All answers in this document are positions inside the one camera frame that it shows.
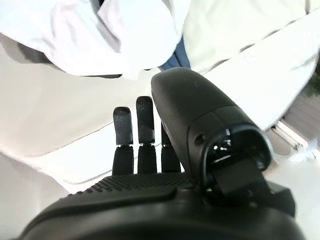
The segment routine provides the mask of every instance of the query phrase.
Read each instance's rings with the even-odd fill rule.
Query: white fabric
[[[320,9],[293,22],[204,76],[261,128],[283,116],[313,74]]]
[[[191,68],[204,74],[305,15],[305,0],[194,0],[183,33]]]
[[[312,74],[317,63],[320,29],[311,29],[317,29],[314,24],[319,20],[320,10],[316,10],[204,76],[226,92],[264,130],[282,116]],[[134,107],[131,112],[133,134],[137,138]],[[155,145],[157,160],[160,160],[160,120],[155,116]],[[102,179],[111,170],[115,141],[114,127],[110,124],[36,161],[28,159],[26,162],[40,167],[68,191],[77,192]],[[135,139],[134,143],[137,157],[138,140]],[[93,161],[99,167],[92,166]]]
[[[1,0],[0,33],[45,53],[76,76],[133,76],[169,59],[190,0],[172,0],[170,9],[162,0],[105,2],[117,5],[113,9],[123,22],[120,43],[111,35],[117,25],[111,22],[109,31],[98,17],[97,0]]]
[[[211,15],[208,12],[203,15],[206,17],[197,22],[201,31],[188,35],[189,43],[192,38],[197,41],[198,34],[212,30],[206,24]],[[192,26],[189,17],[186,32]],[[230,29],[245,25],[233,22]],[[313,71],[320,41],[319,22],[320,12],[314,10],[266,39],[257,40],[247,50],[241,53],[236,50],[230,60],[205,77],[265,129],[282,116]],[[225,28],[225,23],[221,22],[221,26]],[[191,66],[200,66],[199,70],[212,68],[216,62],[205,60],[207,52],[214,54],[213,48],[208,42],[197,45],[194,50],[201,54],[198,62],[191,59]],[[142,72],[136,82],[86,78],[70,76],[46,65],[19,64],[1,47],[0,57],[1,151],[52,176],[70,191],[85,189],[102,178],[112,167],[115,139],[112,124],[97,130],[112,122],[114,107],[129,106],[134,110],[136,97],[150,94],[150,80],[157,71]]]

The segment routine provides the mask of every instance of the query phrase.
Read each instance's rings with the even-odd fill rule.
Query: white sheet
[[[225,91],[260,128],[267,128],[282,116],[314,69],[320,43],[319,22],[320,11],[315,10],[235,54],[205,77]],[[5,72],[1,79],[7,80],[0,81],[1,150],[73,191],[90,186],[111,169],[111,148],[115,146],[106,146],[115,142],[112,125],[58,151],[39,156],[41,151],[43,154],[44,149],[69,144],[112,122],[114,107],[132,107],[137,96],[150,94],[154,74],[145,72],[150,76],[137,81],[138,86],[128,85],[124,79],[123,85],[99,78],[71,76],[66,80],[65,73],[49,70],[48,66],[21,65],[12,60],[1,67],[0,74]],[[25,80],[34,75],[37,77]],[[117,96],[124,88],[123,95]],[[31,157],[35,150],[38,157]]]
[[[0,0],[0,33],[72,75],[133,77],[165,63],[180,41],[190,0],[171,2],[111,1],[123,23],[120,45],[98,17],[97,0]]]

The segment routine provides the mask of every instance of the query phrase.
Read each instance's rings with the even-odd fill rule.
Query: textured black surface
[[[134,149],[132,146],[117,147],[114,152],[112,175],[134,173]]]
[[[151,97],[140,96],[136,99],[136,116],[139,143],[155,143],[154,106]]]
[[[138,152],[138,174],[155,174],[156,172],[157,159],[155,146],[140,146]]]
[[[184,172],[119,175],[105,177],[92,187],[88,188],[85,192],[131,191],[166,186],[176,186],[179,188],[191,186],[191,183]]]
[[[132,134],[131,112],[128,107],[119,106],[113,111],[113,122],[117,145],[131,145],[134,143]]]

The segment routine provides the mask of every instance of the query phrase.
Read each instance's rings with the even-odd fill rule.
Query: white cloth
[[[97,0],[0,0],[0,33],[72,75],[133,76],[165,63],[180,41],[190,0],[170,2],[106,0],[123,23],[114,37],[118,26],[104,25]]]

